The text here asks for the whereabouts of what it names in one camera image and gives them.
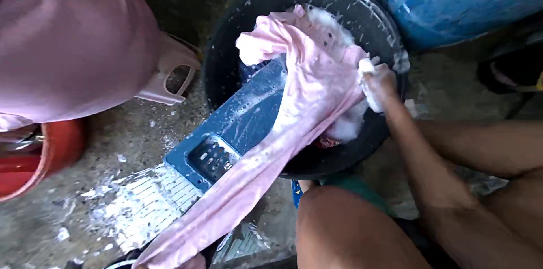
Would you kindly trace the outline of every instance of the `laundry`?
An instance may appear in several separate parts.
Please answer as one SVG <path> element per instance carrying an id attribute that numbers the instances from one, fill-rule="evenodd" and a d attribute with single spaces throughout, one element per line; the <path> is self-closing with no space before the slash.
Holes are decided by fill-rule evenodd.
<path id="1" fill-rule="evenodd" d="M 255 29 L 237 39 L 241 61 L 248 65 L 286 53 L 287 81 L 275 124 L 153 240 L 133 268 L 177 268 L 189 260 L 195 267 L 193 257 L 240 223 L 287 162 L 364 98 L 357 65 L 368 54 L 349 42 L 328 12 L 309 10 L 296 5 L 292 12 L 259 16 Z M 329 24 L 320 24 L 326 20 Z"/>

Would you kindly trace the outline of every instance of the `fabric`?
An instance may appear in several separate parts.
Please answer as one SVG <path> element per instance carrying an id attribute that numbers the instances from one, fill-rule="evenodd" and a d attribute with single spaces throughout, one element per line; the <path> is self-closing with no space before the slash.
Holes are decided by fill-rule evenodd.
<path id="1" fill-rule="evenodd" d="M 0 131 L 127 101 L 160 43 L 144 0 L 0 0 Z"/>
<path id="2" fill-rule="evenodd" d="M 259 16 L 236 46 L 245 64 L 286 53 L 287 79 L 270 133 L 227 171 L 187 213 L 164 230 L 133 268 L 177 268 L 237 226 L 287 162 L 363 98 L 361 47 L 345 46 L 332 29 L 314 24 L 301 5 Z M 326 45 L 320 40 L 328 37 Z"/>

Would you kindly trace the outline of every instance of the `person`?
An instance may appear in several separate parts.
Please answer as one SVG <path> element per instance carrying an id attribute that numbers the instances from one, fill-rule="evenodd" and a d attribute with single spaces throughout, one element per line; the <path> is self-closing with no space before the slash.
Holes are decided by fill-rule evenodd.
<path id="1" fill-rule="evenodd" d="M 298 267 L 543 268 L 543 123 L 415 121 L 386 65 L 365 79 L 383 103 L 422 224 L 406 228 L 360 194 L 302 181 Z M 446 160 L 511 182 L 480 201 Z"/>

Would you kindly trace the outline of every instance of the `leg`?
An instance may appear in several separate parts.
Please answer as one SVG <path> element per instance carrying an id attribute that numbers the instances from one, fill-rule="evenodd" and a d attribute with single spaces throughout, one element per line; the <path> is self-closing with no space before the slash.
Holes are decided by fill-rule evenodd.
<path id="1" fill-rule="evenodd" d="M 430 268 L 392 219 L 332 186 L 311 188 L 302 196 L 296 251 L 301 269 Z"/>
<path id="2" fill-rule="evenodd" d="M 543 122 L 417 121 L 423 136 L 444 158 L 498 177 L 543 168 Z"/>
<path id="3" fill-rule="evenodd" d="M 483 204 L 510 230 L 543 250 L 543 122 L 419 121 L 417 125 L 432 147 L 452 162 L 514 177 Z"/>

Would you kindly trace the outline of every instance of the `black basin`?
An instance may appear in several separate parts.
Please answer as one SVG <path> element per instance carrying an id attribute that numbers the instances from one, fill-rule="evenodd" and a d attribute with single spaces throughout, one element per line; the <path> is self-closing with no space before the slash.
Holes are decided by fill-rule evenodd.
<path id="1" fill-rule="evenodd" d="M 357 45 L 371 56 L 380 56 L 392 67 L 404 47 L 396 25 L 375 0 L 238 0 L 221 19 L 207 45 L 202 77 L 210 111 L 220 107 L 240 87 L 238 78 L 239 50 L 235 41 L 241 32 L 254 28 L 256 17 L 282 12 L 295 3 L 310 3 L 326 8 L 354 36 Z M 398 75 L 398 92 L 404 96 L 407 73 Z M 364 160 L 389 136 L 383 115 L 368 109 L 358 138 L 333 148 L 308 146 L 285 167 L 281 176 L 290 179 L 318 179 Z"/>

